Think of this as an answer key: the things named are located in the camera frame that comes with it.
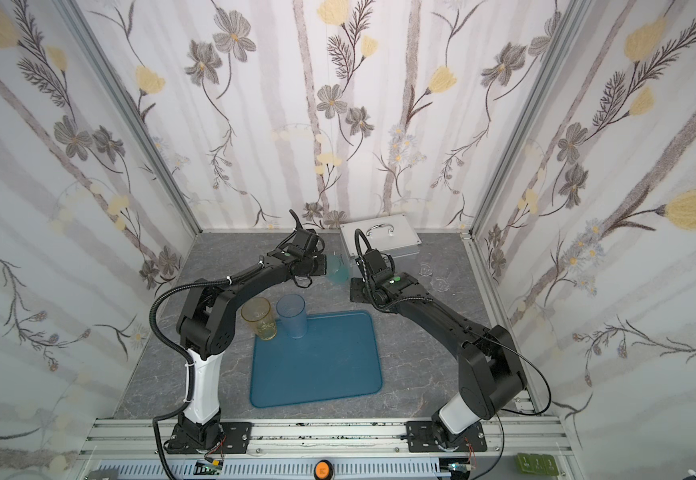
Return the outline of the teal plastic cup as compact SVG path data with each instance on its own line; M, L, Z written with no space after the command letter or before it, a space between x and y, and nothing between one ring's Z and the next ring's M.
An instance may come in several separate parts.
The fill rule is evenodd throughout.
M327 278L336 285L349 281L350 269L339 255L329 254L326 257Z

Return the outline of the blue plastic cup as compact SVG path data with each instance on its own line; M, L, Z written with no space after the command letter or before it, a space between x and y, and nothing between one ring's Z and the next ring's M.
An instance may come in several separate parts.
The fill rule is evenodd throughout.
M305 299L298 294L287 294L276 304L279 320L292 339L301 339L308 332L308 316Z

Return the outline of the yellow plastic cup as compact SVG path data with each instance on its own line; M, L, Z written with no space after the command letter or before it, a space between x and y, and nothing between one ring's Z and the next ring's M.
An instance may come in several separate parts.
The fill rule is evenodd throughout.
M273 307L268 299L250 299L242 306L241 316L259 339L269 341L276 337L278 328L273 316Z

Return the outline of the teal plastic tray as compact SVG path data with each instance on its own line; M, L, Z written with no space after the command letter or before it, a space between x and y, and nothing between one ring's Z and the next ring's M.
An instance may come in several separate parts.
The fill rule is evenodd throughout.
M373 318L365 310L312 315L300 339L257 339L250 402L260 409L372 395L383 387Z

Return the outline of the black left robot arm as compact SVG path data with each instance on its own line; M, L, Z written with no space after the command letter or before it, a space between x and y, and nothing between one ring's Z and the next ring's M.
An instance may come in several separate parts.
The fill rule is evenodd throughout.
M252 267L220 280L198 280L171 290L189 292L177 322L178 351L187 355L187 406L182 414L199 425L220 413L222 357L236 333L237 311L265 290L288 281L310 283L326 273L324 240L296 228Z

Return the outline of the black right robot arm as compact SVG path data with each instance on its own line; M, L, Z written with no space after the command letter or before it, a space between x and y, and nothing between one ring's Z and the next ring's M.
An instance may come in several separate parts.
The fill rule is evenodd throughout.
M376 249L357 260L360 299L378 311L413 321L457 360L458 391L433 416L448 437L493 418L527 386L527 375L510 333L472 322L431 295L416 278L394 271Z

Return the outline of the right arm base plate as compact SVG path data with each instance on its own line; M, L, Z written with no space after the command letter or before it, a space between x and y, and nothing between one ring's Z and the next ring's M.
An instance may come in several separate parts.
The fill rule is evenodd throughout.
M459 434L451 433L443 423L433 420L410 420L405 423L411 453L476 453L488 450L482 424L476 422Z

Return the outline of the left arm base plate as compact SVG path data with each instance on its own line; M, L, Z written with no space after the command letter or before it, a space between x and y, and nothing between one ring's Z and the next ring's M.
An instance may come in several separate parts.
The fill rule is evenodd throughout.
M217 452L245 454L251 440L252 427L251 422L210 421L202 425L182 420L165 442L165 449L170 454L198 454L221 445Z

